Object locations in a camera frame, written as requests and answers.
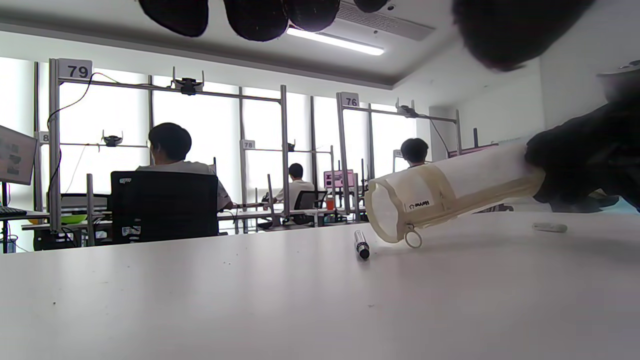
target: white t-shirt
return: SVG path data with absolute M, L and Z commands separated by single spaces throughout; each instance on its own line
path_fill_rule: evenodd
M 189 174 L 215 174 L 213 168 L 203 163 L 192 163 L 190 161 L 178 161 L 167 165 L 154 165 L 150 167 L 139 167 L 136 171 L 160 171 L 160 172 L 186 172 Z M 218 210 L 225 207 L 231 198 L 218 179 Z
M 312 183 L 309 183 L 304 180 L 294 180 L 289 183 L 289 209 L 293 210 L 293 207 L 296 205 L 296 200 L 298 199 L 298 195 L 300 192 L 312 192 L 315 191 L 316 188 Z M 275 196 L 276 201 L 284 201 L 284 189 L 280 190 L 278 195 Z

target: keyboard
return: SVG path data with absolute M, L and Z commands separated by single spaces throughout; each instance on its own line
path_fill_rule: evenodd
M 27 215 L 26 210 L 14 209 L 8 206 L 0 206 L 0 217 L 20 217 Z

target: green bowl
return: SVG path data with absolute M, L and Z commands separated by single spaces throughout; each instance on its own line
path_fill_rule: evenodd
M 86 220 L 86 214 L 67 215 L 60 218 L 60 222 L 65 225 L 80 224 Z

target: orange cup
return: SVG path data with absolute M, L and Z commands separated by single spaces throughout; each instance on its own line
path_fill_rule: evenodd
M 327 210 L 335 209 L 335 201 L 334 201 L 333 197 L 326 198 L 325 202 L 326 202 L 326 209 Z

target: window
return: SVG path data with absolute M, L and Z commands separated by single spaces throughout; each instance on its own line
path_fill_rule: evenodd
M 243 89 L 245 95 L 280 98 L 280 92 L 256 88 Z M 296 150 L 311 150 L 310 99 L 300 94 L 287 94 L 287 136 Z M 268 190 L 267 174 L 271 175 L 272 190 L 277 193 L 283 186 L 282 171 L 282 111 L 277 102 L 243 101 L 244 137 L 254 140 L 258 149 L 278 151 L 247 151 L 246 173 L 249 200 L 254 200 L 255 189 L 259 198 Z M 305 169 L 304 180 L 311 181 L 311 154 L 289 153 L 289 164 L 299 163 Z
M 0 58 L 0 97 L 3 101 L 2 126 L 33 136 L 33 62 Z M 33 209 L 33 188 L 9 184 L 10 206 Z M 11 234 L 17 235 L 16 244 L 26 250 L 33 249 L 33 232 L 22 231 L 27 221 L 10 222 Z
M 318 151 L 329 151 L 333 145 L 333 158 L 335 170 L 338 170 L 340 161 L 340 133 L 338 128 L 338 105 L 335 99 L 329 97 L 314 97 L 316 147 Z M 369 141 L 367 113 L 363 111 L 344 110 L 344 134 L 347 152 L 347 165 L 349 169 L 358 174 L 362 179 L 367 174 L 362 174 L 361 161 L 364 160 L 365 171 L 369 164 Z M 318 174 L 322 176 L 325 171 L 331 170 L 330 157 L 327 154 L 317 156 Z
M 395 111 L 394 106 L 372 104 L 374 110 Z M 399 115 L 373 113 L 373 156 L 376 177 L 393 172 L 394 150 L 399 150 L 402 143 L 416 137 L 415 119 L 408 119 Z M 409 167 L 401 158 L 395 159 L 396 171 Z
M 171 78 L 154 76 L 154 84 L 168 86 Z M 205 83 L 204 90 L 237 94 L 238 87 Z M 187 96 L 154 92 L 154 125 L 173 122 L 191 135 L 188 161 L 213 164 L 233 202 L 241 201 L 239 100 L 210 95 Z
M 106 69 L 95 69 L 121 83 L 147 83 L 146 75 Z M 40 78 L 40 129 L 46 131 L 49 118 L 48 64 L 41 65 Z M 101 75 L 94 79 L 112 81 Z M 111 172 L 131 171 L 138 166 L 149 165 L 146 148 L 149 131 L 148 91 L 84 84 L 65 83 L 60 86 L 60 107 L 77 104 L 60 111 L 60 192 L 86 192 L 86 175 L 93 174 L 95 193 L 111 193 Z M 122 136 L 122 145 L 136 147 L 97 147 L 86 144 L 102 142 L 105 136 Z M 41 148 L 42 194 L 46 204 L 49 187 L 49 147 Z

